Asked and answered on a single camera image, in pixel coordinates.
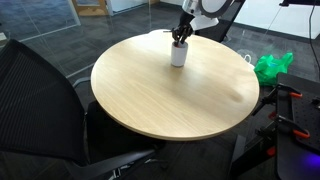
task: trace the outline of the black chair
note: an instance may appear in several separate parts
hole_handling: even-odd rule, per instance
[[[223,40],[225,40],[227,32],[236,19],[244,2],[245,0],[235,0],[233,4],[228,8],[228,10],[218,18],[219,24],[213,27],[198,30],[195,32],[195,34],[212,39],[217,42],[222,42]]]
[[[120,126],[96,101],[85,113],[69,81],[16,40],[0,64],[1,151],[63,159],[75,179],[90,179],[132,162],[135,169],[163,145]]]

